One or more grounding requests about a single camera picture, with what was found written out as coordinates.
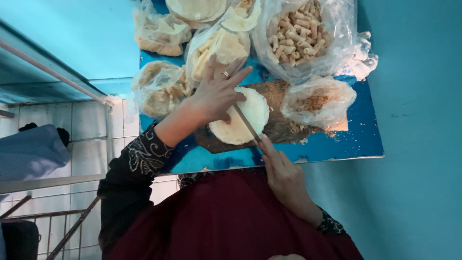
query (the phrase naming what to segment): black glove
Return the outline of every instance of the black glove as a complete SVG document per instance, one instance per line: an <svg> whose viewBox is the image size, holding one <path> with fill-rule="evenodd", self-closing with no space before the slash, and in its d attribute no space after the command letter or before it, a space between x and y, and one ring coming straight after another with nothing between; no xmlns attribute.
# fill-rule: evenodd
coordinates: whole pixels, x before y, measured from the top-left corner
<svg viewBox="0 0 462 260"><path fill-rule="evenodd" d="M64 147L67 147L69 145L69 132L66 131L64 128L56 128L56 131L58 131L59 137L61 138L62 143L64 144Z"/></svg>
<svg viewBox="0 0 462 260"><path fill-rule="evenodd" d="M36 127L38 127L36 123L30 123L30 124L27 124L27 125L19 128L19 132L26 131L26 130L36 128Z"/></svg>

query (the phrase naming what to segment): maroon headscarf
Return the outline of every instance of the maroon headscarf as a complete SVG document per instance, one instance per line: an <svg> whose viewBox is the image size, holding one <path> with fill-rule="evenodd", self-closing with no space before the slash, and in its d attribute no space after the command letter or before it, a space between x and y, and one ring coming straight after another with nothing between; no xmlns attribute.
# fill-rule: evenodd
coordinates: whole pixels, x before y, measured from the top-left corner
<svg viewBox="0 0 462 260"><path fill-rule="evenodd" d="M362 259L348 235L324 235L274 196L267 178L217 173L149 207L108 259Z"/></svg>

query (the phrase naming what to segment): gold ring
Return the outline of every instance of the gold ring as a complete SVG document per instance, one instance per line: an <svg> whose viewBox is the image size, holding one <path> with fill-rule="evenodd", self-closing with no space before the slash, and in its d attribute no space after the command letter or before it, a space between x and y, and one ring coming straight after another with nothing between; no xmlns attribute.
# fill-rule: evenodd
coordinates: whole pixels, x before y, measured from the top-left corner
<svg viewBox="0 0 462 260"><path fill-rule="evenodd" d="M228 72L223 71L221 74L225 75L226 79L230 79L230 75Z"/></svg>

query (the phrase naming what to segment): blue wall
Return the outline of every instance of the blue wall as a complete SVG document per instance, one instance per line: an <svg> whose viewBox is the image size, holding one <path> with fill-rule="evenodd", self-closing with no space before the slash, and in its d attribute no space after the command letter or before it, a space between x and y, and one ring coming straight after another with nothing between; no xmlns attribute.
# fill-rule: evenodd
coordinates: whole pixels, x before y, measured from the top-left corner
<svg viewBox="0 0 462 260"><path fill-rule="evenodd" d="M0 1L0 19L26 35L85 78L127 78L139 69L134 41L135 1ZM54 103L87 99L86 95L0 49L0 104ZM106 84L108 94L125 94L129 84Z"/></svg>
<svg viewBox="0 0 462 260"><path fill-rule="evenodd" d="M139 69L130 0L0 1L0 18L89 80Z"/></svg>
<svg viewBox="0 0 462 260"><path fill-rule="evenodd" d="M462 1L360 1L385 158L305 165L366 259L462 259Z"/></svg>

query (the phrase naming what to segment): plastic bag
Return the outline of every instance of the plastic bag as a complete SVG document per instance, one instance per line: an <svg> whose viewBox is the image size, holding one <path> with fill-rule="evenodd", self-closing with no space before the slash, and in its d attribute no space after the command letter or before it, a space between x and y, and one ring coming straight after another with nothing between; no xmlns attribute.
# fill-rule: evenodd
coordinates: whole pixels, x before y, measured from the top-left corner
<svg viewBox="0 0 462 260"><path fill-rule="evenodd" d="M223 16L214 26L205 25L199 28L188 43L185 50L186 80L191 86L198 86L202 80L202 72L213 53L217 54L215 76L236 59L241 59L243 66L250 54L250 38L248 32L228 32L221 26L227 16Z"/></svg>
<svg viewBox="0 0 462 260"><path fill-rule="evenodd" d="M229 15L221 24L230 31L250 31L261 14L261 0L241 0L226 11Z"/></svg>
<svg viewBox="0 0 462 260"><path fill-rule="evenodd" d="M377 68L378 56L370 52L371 33L368 31L358 34L356 45L354 46L353 57L337 72L334 76L349 75L355 76L357 80L363 80L371 71Z"/></svg>
<svg viewBox="0 0 462 260"><path fill-rule="evenodd" d="M314 100L312 104L308 104L309 99ZM282 100L281 113L300 124L329 130L346 119L347 109L355 99L356 92L347 83L332 76L315 76L290 86Z"/></svg>
<svg viewBox="0 0 462 260"><path fill-rule="evenodd" d="M171 14L185 21L192 29L214 25L236 0L166 0Z"/></svg>
<svg viewBox="0 0 462 260"><path fill-rule="evenodd" d="M182 43L191 39L191 27L173 14L157 14L151 0L133 10L135 41L140 49L161 55L180 56Z"/></svg>
<svg viewBox="0 0 462 260"><path fill-rule="evenodd" d="M133 77L132 91L139 111L152 118L166 117L191 95L184 68L165 61L146 63Z"/></svg>
<svg viewBox="0 0 462 260"><path fill-rule="evenodd" d="M295 67L278 64L268 38L275 34L279 20L286 13L297 10L306 2L307 0L264 1L257 26L250 33L260 63L274 77L291 84L300 84L312 76L332 75L352 57L356 43L356 0L319 0L324 28L333 38L326 48L326 54Z"/></svg>

